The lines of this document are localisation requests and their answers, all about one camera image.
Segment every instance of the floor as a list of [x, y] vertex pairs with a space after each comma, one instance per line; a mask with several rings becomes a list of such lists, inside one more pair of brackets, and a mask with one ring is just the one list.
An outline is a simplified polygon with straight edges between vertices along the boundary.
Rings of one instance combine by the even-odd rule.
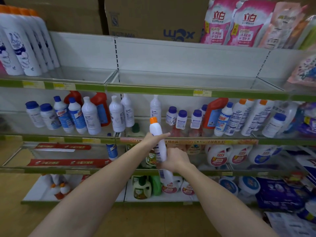
[[[0, 142], [0, 161], [10, 157], [20, 143]], [[1, 236], [26, 237], [52, 207], [21, 205], [36, 182], [37, 174], [0, 173]], [[200, 206], [115, 206], [105, 217], [95, 237], [104, 236], [220, 236]]]

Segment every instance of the blue cap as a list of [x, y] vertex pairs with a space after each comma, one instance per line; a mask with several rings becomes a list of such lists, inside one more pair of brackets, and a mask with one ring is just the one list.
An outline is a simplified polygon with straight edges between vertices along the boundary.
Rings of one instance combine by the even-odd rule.
[[202, 111], [206, 111], [206, 109], [207, 109], [207, 104], [204, 104], [204, 105], [202, 106]]
[[277, 113], [277, 114], [274, 115], [274, 119], [276, 119], [278, 121], [285, 121], [286, 115], [281, 114], [281, 113]]
[[231, 108], [232, 106], [233, 106], [233, 103], [232, 103], [232, 102], [227, 103], [227, 107], [228, 107], [228, 108]]
[[53, 107], [49, 103], [45, 103], [45, 104], [40, 105], [41, 111], [50, 111], [52, 109], [53, 109]]
[[25, 105], [26, 105], [26, 109], [34, 109], [39, 106], [38, 103], [34, 100], [25, 103]]
[[201, 117], [202, 116], [202, 111], [194, 110], [193, 115], [196, 116], [196, 117]]
[[174, 113], [177, 113], [177, 108], [175, 106], [171, 106], [169, 107], [169, 110], [168, 110], [171, 114], [174, 114]]
[[55, 100], [55, 102], [60, 102], [61, 98], [60, 98], [60, 96], [54, 96], [54, 100]]
[[185, 110], [180, 110], [179, 111], [179, 114], [178, 114], [180, 117], [187, 117], [187, 112]]
[[75, 100], [75, 98], [73, 98], [73, 97], [69, 97], [69, 102], [70, 102], [70, 103], [75, 103], [76, 100]]

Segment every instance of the blue label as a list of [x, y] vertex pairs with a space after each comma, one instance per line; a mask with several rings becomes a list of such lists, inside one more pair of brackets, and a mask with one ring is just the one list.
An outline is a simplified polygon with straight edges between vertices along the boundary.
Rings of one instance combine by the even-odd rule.
[[257, 163], [257, 164], [262, 164], [262, 163], [265, 163], [268, 159], [270, 159], [270, 155], [266, 155], [266, 156], [264, 156], [264, 155], [257, 155], [256, 157], [255, 157], [255, 163]]
[[184, 39], [193, 39], [193, 35], [195, 34], [195, 31], [189, 32], [184, 29], [178, 29], [178, 30], [163, 30], [163, 36], [164, 37], [170, 37], [173, 41], [182, 41], [184, 42]]
[[231, 115], [225, 115], [224, 113], [221, 113], [216, 123], [216, 130], [223, 132], [226, 128], [230, 116]]
[[217, 109], [217, 110], [212, 110], [211, 114], [210, 114], [210, 118], [209, 121], [207, 122], [207, 126], [208, 127], [215, 127], [218, 118], [221, 114], [222, 109]]
[[55, 110], [55, 112], [63, 128], [72, 127], [72, 121], [71, 121], [67, 108], [61, 109], [61, 110]]
[[278, 148], [273, 152], [272, 155], [279, 154], [282, 150], [283, 150], [283, 147], [282, 147], [282, 146], [281, 146], [281, 147], [278, 147]]
[[237, 191], [237, 188], [234, 185], [234, 183], [228, 179], [222, 179], [220, 185], [223, 186], [225, 189], [229, 190], [233, 194], [235, 194]]
[[97, 109], [98, 109], [98, 116], [99, 116], [101, 124], [108, 123], [103, 104], [97, 105]]
[[108, 152], [110, 158], [114, 159], [119, 155], [118, 148], [117, 148], [116, 144], [106, 145], [106, 148], [107, 148], [107, 152]]
[[244, 176], [242, 178], [242, 181], [245, 183], [247, 187], [249, 187], [252, 190], [257, 190], [259, 188], [258, 181], [251, 176]]
[[87, 126], [81, 110], [69, 111], [69, 113], [77, 129], [82, 129]]

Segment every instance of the left arm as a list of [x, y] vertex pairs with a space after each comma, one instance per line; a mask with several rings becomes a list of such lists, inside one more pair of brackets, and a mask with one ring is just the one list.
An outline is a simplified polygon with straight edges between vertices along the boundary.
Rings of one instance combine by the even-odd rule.
[[93, 236], [140, 162], [169, 135], [148, 133], [142, 142], [76, 187], [29, 237]]

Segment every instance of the cardboard box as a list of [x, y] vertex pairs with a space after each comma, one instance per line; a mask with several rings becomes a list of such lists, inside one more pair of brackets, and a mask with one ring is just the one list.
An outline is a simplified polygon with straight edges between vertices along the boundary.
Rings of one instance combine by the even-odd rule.
[[104, 0], [109, 34], [200, 41], [209, 0]]
[[107, 34], [107, 24], [102, 31], [99, 12], [105, 16], [104, 5], [99, 0], [4, 0], [7, 5], [32, 8], [46, 21], [50, 31], [85, 34]]

